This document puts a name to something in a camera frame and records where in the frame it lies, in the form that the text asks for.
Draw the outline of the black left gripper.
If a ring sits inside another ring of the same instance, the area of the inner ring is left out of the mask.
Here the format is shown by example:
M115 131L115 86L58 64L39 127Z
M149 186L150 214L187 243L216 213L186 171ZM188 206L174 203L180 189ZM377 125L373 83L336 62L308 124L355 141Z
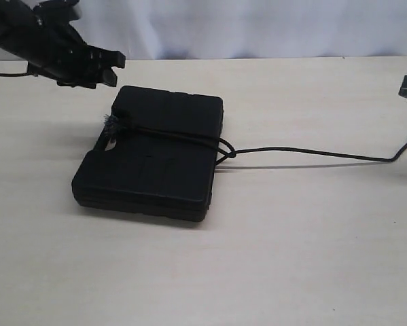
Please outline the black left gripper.
M53 79L59 86L114 88L118 76L112 67L124 69L126 65L123 53L88 45L69 23L46 22L39 51L40 57L29 60L27 73Z

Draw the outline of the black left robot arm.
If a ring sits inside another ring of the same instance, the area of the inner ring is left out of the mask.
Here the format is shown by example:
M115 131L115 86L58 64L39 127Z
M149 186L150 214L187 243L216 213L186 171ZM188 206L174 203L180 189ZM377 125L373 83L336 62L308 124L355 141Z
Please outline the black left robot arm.
M126 57L89 45L71 25L80 19L77 1L0 1L0 49L27 62L26 76L42 76L58 86L95 89L115 87L114 68Z

